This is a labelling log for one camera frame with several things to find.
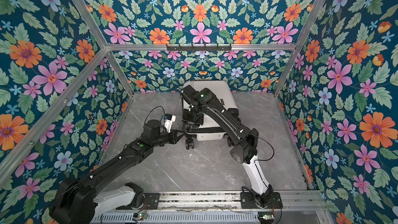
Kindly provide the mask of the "white hard-shell suitcase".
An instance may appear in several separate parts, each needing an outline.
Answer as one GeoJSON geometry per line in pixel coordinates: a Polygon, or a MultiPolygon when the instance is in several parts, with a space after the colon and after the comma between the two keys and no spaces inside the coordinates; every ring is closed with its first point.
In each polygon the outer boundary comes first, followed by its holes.
{"type": "MultiPolygon", "coordinates": [[[[239,110],[235,104],[232,92],[228,84],[222,80],[193,80],[186,82],[184,85],[191,86],[196,91],[201,91],[208,88],[220,100],[221,104],[232,113],[236,118],[239,117],[239,110]]],[[[182,109],[189,109],[189,104],[182,99],[182,109]]],[[[221,140],[227,133],[209,116],[204,114],[204,122],[198,128],[191,128],[186,130],[186,149],[194,148],[194,140],[197,141],[213,141],[221,140]]]]}

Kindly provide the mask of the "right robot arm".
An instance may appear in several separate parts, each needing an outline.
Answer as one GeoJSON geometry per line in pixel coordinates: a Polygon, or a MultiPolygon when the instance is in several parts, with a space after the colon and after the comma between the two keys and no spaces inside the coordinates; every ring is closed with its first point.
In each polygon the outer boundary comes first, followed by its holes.
{"type": "Polygon", "coordinates": [[[229,146],[232,147],[232,158],[243,165],[250,179],[251,193],[256,205],[260,208],[267,207],[274,190],[259,165],[258,131],[243,125],[238,112],[232,113],[230,108],[226,109],[208,88],[197,91],[191,85],[187,85],[181,90],[180,96],[188,105],[182,114],[187,137],[186,148],[194,148],[193,139],[198,140],[201,134],[213,133],[215,130],[226,134],[229,146]]]}

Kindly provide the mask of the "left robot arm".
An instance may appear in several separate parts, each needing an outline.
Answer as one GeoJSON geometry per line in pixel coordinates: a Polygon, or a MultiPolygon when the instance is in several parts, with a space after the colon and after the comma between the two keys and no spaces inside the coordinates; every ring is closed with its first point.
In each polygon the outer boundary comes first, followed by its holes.
{"type": "Polygon", "coordinates": [[[88,224],[96,216],[119,207],[140,209],[145,206],[143,188],[126,183],[119,189],[103,189],[131,167],[143,162],[155,147],[176,144],[183,131],[165,127],[159,120],[144,124],[143,133],[108,162],[81,176],[68,177],[60,183],[49,206],[49,215],[59,224],[88,224]]]}

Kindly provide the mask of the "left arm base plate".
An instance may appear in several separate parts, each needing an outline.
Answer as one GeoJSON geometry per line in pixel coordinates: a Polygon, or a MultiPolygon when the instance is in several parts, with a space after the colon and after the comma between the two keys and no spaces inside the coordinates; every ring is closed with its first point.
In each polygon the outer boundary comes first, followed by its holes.
{"type": "Polygon", "coordinates": [[[125,209],[149,209],[155,210],[158,209],[158,205],[160,203],[160,194],[159,193],[138,193],[137,196],[133,197],[133,200],[130,204],[124,206],[125,209]]]}

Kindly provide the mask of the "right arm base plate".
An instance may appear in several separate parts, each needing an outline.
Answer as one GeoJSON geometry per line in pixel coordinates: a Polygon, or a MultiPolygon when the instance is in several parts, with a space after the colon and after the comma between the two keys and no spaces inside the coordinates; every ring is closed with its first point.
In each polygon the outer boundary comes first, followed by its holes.
{"type": "Polygon", "coordinates": [[[268,195],[258,195],[251,192],[240,193],[240,203],[242,209],[282,209],[283,203],[278,192],[268,195]]]}

